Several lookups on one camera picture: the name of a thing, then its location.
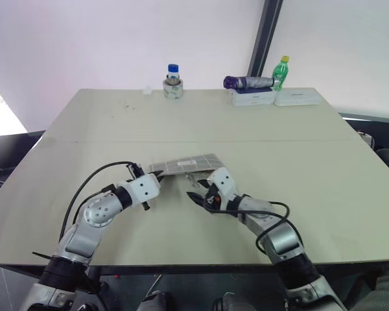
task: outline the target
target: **white box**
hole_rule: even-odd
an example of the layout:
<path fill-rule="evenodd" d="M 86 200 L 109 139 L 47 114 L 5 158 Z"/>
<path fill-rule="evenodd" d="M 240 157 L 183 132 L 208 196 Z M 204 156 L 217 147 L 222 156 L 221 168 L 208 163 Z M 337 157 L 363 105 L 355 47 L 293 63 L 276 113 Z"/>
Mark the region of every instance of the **white box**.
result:
<path fill-rule="evenodd" d="M 277 92 L 276 106 L 318 105 L 322 96 L 315 89 L 286 88 Z"/>
<path fill-rule="evenodd" d="M 234 106 L 256 106 L 273 104 L 276 92 L 269 87 L 262 89 L 231 89 L 230 95 Z"/>

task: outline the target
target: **gray cloth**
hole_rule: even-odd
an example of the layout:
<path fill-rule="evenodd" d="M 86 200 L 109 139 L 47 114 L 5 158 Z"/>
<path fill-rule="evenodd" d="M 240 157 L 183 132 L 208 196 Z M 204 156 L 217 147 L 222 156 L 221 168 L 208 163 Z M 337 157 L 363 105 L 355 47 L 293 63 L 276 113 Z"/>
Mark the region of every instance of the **gray cloth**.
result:
<path fill-rule="evenodd" d="M 376 288 L 351 311 L 389 311 L 389 270 L 377 279 Z"/>

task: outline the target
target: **tape roll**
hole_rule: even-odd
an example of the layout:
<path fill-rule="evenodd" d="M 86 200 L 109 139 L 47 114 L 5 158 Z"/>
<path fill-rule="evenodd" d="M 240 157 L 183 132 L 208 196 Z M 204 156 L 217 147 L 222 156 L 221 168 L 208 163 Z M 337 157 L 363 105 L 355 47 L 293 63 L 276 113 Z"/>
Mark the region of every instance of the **tape roll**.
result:
<path fill-rule="evenodd" d="M 183 96 L 183 80 L 180 80 L 179 84 L 171 86 L 167 83 L 167 80 L 163 81 L 164 96 L 170 99 L 177 99 Z"/>

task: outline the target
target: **blue bottle cap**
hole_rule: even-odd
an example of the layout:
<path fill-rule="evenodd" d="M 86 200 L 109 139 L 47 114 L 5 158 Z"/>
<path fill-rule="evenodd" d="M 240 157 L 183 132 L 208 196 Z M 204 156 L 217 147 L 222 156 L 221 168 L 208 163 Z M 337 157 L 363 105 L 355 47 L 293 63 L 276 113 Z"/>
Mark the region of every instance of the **blue bottle cap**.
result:
<path fill-rule="evenodd" d="M 179 65 L 176 65 L 175 63 L 169 64 L 169 71 L 171 73 L 178 73 L 179 72 Z"/>

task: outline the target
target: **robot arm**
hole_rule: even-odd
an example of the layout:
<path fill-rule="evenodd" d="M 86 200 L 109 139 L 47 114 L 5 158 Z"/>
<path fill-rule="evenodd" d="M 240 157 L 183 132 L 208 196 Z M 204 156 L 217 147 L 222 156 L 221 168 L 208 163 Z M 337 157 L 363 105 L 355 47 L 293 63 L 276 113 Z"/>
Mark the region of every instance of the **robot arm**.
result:
<path fill-rule="evenodd" d="M 235 182 L 224 167 L 217 169 L 206 181 L 199 181 L 208 188 L 206 197 L 189 192 L 189 197 L 208 211 L 226 211 L 259 236 L 277 224 L 280 219 L 269 214 L 241 214 L 238 211 L 266 211 L 274 213 L 270 202 L 241 196 Z M 296 230 L 287 222 L 271 229 L 260 239 L 271 263 L 275 266 L 286 288 L 290 306 L 305 310 L 346 310 L 326 279 L 305 254 Z"/>
<path fill-rule="evenodd" d="M 121 181 L 84 203 L 77 222 L 66 231 L 20 310 L 70 310 L 75 290 L 113 218 L 127 207 L 155 198 L 159 189 L 154 174 L 142 174 L 132 181 Z"/>

